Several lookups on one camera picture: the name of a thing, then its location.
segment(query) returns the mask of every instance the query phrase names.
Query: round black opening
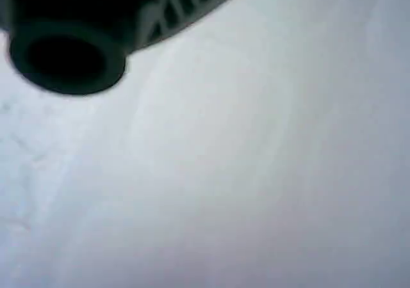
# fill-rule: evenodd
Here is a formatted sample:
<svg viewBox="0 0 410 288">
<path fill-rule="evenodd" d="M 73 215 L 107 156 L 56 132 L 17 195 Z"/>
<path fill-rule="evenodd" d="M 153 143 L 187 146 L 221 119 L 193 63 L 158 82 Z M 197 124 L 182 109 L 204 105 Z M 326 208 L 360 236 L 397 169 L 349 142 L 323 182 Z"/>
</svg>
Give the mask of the round black opening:
<svg viewBox="0 0 410 288">
<path fill-rule="evenodd" d="M 26 58 L 33 71 L 66 83 L 97 79 L 106 67 L 98 48 L 68 36 L 36 40 L 28 47 Z"/>
</svg>

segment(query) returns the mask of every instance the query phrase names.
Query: black cylindrical object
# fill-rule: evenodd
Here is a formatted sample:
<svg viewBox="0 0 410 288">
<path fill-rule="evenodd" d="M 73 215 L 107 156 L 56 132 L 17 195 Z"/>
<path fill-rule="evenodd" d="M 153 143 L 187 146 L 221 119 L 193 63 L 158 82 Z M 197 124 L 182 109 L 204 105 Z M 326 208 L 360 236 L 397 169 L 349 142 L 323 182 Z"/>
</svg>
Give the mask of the black cylindrical object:
<svg viewBox="0 0 410 288">
<path fill-rule="evenodd" d="M 127 57 L 226 0 L 0 0 L 10 60 L 40 88 L 89 95 L 120 81 Z"/>
</svg>

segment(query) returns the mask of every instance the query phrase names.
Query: dark plastic cap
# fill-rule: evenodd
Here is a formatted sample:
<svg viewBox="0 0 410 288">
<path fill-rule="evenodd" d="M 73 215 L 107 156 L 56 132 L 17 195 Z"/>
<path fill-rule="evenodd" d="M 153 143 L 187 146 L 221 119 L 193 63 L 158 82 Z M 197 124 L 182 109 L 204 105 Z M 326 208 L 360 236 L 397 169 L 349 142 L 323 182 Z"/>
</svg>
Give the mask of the dark plastic cap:
<svg viewBox="0 0 410 288">
<path fill-rule="evenodd" d="M 33 84 L 52 92 L 101 92 L 114 86 L 126 69 L 126 53 L 118 42 L 84 23 L 25 23 L 10 38 L 15 68 Z"/>
</svg>

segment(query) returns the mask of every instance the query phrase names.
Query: ribbed grille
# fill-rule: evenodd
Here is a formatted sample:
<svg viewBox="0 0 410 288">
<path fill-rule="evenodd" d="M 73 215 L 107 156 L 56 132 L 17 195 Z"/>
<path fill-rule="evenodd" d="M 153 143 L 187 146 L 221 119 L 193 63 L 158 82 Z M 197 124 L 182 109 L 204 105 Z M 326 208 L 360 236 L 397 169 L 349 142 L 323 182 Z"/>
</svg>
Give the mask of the ribbed grille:
<svg viewBox="0 0 410 288">
<path fill-rule="evenodd" d="M 198 8 L 210 0 L 164 0 L 163 16 L 158 24 L 153 26 L 149 41 L 159 39 L 167 30 L 175 29 L 193 15 Z"/>
</svg>

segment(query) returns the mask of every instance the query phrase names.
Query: light blue-white surface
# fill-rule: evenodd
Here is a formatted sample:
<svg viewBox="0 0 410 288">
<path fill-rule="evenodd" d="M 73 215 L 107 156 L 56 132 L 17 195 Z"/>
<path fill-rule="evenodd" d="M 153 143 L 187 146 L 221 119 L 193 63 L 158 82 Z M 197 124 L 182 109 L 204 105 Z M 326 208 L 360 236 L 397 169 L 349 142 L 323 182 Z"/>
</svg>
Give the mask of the light blue-white surface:
<svg viewBox="0 0 410 288">
<path fill-rule="evenodd" d="M 410 287 L 409 13 L 232 0 L 84 99 L 3 58 L 0 287 Z"/>
</svg>

